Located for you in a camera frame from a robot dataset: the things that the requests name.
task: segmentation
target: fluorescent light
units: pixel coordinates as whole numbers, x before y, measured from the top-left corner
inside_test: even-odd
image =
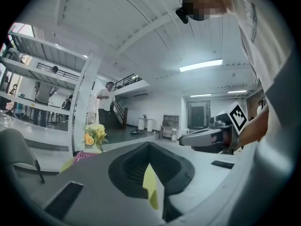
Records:
[[[184,71],[188,71],[188,70],[194,70],[194,69],[198,69],[198,68],[204,68],[204,67],[208,67],[208,66],[215,66],[215,65],[221,65],[221,64],[222,64],[222,59],[217,59],[217,60],[213,60],[213,61],[207,61],[207,62],[195,64],[195,65],[181,67],[180,71],[184,72]]]
[[[247,92],[247,90],[234,90],[234,91],[228,91],[228,93],[244,93]]]
[[[190,96],[190,97],[199,97],[199,96],[211,96],[211,94],[196,95],[196,96]]]

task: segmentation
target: flower bouquet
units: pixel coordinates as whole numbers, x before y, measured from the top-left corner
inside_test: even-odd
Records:
[[[86,125],[84,132],[84,142],[91,145],[97,152],[103,153],[102,143],[103,141],[108,142],[105,138],[107,134],[104,132],[104,126],[101,124]]]

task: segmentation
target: chair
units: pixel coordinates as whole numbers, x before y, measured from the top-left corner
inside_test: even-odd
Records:
[[[0,153],[3,158],[2,163],[7,169],[12,182],[20,190],[31,195],[39,186],[45,183],[38,160],[18,130],[5,129],[0,132]],[[16,163],[25,163],[34,166],[38,171],[40,180],[35,178],[19,178],[14,166]]]

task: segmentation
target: doorway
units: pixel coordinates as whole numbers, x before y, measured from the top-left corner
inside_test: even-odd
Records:
[[[209,126],[210,101],[188,102],[188,128],[202,129]]]

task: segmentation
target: white ceiling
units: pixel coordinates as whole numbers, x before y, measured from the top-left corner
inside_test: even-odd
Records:
[[[183,24],[181,0],[32,0],[18,22],[36,36],[101,59],[99,73],[138,74],[151,86],[181,95],[256,88],[234,16]],[[222,66],[179,72],[213,59]]]

